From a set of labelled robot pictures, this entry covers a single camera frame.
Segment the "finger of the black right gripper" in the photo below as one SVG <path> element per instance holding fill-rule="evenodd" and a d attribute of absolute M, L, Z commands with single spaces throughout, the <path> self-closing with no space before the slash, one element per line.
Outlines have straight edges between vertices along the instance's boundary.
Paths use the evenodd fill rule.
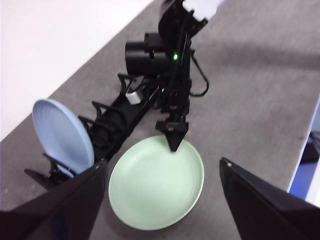
<path fill-rule="evenodd" d="M 172 152 L 176 152 L 184 139 L 186 131 L 169 131 L 166 133 L 166 140 Z"/>

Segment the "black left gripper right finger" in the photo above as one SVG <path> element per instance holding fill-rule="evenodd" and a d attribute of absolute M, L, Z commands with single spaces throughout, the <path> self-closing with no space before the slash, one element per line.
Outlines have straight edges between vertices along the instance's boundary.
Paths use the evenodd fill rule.
<path fill-rule="evenodd" d="M 226 157 L 223 193 L 243 240 L 318 240 L 320 209 L 268 183 Z"/>

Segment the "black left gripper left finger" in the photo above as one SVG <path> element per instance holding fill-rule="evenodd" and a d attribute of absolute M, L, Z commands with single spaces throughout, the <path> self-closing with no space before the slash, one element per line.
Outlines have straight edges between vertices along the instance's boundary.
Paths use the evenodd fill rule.
<path fill-rule="evenodd" d="M 87 240 L 107 185 L 107 163 L 86 171 L 10 211 L 0 213 L 2 240 Z"/>

